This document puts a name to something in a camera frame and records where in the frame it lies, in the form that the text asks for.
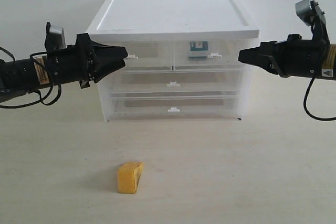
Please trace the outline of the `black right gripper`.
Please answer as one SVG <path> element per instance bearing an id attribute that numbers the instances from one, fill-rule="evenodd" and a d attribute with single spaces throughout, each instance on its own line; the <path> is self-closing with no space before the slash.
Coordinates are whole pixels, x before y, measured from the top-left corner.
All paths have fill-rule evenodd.
<path id="1" fill-rule="evenodd" d="M 238 61 L 283 78 L 330 78 L 330 67 L 322 67 L 329 46 L 328 39 L 302 40 L 294 34 L 286 41 L 261 42 L 253 50 L 241 50 Z M 265 55 L 272 55 L 272 60 Z"/>

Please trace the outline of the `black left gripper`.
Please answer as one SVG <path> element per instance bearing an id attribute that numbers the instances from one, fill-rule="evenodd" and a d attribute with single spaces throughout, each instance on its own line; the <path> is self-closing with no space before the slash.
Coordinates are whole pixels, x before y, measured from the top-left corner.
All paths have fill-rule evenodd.
<path id="1" fill-rule="evenodd" d="M 123 59 L 127 56 L 125 47 L 100 44 L 91 41 L 88 34 L 78 34 L 74 45 L 48 53 L 48 71 L 55 85 L 79 82 L 84 89 L 90 87 L 93 58 L 117 59 L 97 63 L 93 71 L 93 81 L 98 83 L 109 74 L 125 67 Z"/>

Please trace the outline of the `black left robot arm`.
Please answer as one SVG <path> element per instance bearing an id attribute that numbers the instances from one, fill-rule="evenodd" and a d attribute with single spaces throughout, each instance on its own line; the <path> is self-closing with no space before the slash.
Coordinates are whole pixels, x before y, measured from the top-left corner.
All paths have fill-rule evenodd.
<path id="1" fill-rule="evenodd" d="M 32 91 L 78 82 L 88 88 L 125 66 L 127 50 L 78 34 L 74 45 L 64 49 L 40 52 L 37 56 L 12 62 L 1 61 L 1 102 Z"/>

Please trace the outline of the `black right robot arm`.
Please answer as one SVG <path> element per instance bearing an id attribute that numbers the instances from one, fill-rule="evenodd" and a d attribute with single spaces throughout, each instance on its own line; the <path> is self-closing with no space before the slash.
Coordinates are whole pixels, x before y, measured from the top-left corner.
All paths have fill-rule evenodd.
<path id="1" fill-rule="evenodd" d="M 260 67 L 282 78 L 335 80 L 335 44 L 289 35 L 284 41 L 261 42 L 239 52 L 238 61 Z"/>

